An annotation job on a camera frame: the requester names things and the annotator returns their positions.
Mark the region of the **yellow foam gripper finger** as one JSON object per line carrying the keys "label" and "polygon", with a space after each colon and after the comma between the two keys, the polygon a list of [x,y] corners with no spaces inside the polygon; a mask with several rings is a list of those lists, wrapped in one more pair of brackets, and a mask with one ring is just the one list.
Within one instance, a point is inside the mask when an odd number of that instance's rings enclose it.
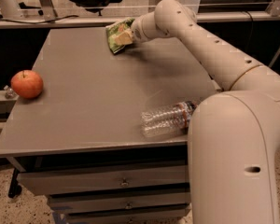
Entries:
{"label": "yellow foam gripper finger", "polygon": [[120,32],[115,36],[115,42],[119,45],[131,45],[133,42],[133,33],[130,29]]}

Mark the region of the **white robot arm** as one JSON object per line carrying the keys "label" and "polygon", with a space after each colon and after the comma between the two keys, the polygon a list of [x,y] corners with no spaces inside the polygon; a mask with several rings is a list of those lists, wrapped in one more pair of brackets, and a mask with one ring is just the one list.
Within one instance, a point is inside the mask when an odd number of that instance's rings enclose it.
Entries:
{"label": "white robot arm", "polygon": [[206,31],[194,13],[162,0],[115,37],[119,45],[175,37],[222,92],[194,111],[188,132],[193,224],[280,224],[275,153],[280,76]]}

